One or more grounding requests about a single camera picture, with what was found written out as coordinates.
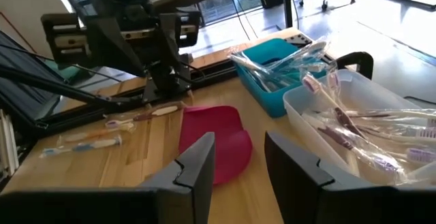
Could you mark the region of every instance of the red plastic scoop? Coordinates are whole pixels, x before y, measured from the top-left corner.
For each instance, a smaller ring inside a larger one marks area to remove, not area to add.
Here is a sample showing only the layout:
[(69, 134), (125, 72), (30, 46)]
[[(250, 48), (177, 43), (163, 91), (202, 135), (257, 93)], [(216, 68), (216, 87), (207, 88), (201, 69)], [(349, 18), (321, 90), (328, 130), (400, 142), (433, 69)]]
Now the red plastic scoop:
[(228, 182), (246, 168), (253, 150), (238, 110), (231, 106), (185, 108), (178, 151), (183, 153), (206, 132), (215, 132), (213, 184)]

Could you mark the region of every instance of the floor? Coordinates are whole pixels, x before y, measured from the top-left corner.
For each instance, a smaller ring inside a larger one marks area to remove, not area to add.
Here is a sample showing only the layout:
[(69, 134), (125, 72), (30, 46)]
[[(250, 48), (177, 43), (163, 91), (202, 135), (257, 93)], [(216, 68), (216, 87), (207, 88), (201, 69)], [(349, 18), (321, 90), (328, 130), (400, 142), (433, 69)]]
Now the floor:
[[(294, 26), (313, 39), (327, 35), (331, 40), (330, 50), (336, 54), (367, 51), (375, 59), (374, 82), (401, 97), (417, 97), (436, 103), (433, 92), (436, 12), (390, 0), (356, 0), (354, 4), (349, 0), (329, 0), (326, 12), (321, 11), (321, 4), (322, 0), (305, 0), (304, 7), (296, 4)], [(197, 57), (282, 28), (283, 6), (258, 10), (200, 29), (198, 43), (181, 52), (190, 52)], [(102, 72), (119, 80), (133, 77), (107, 67)], [(114, 83), (114, 80), (94, 76), (78, 87), (93, 91)], [(417, 99), (413, 102), (433, 107), (433, 104)]]

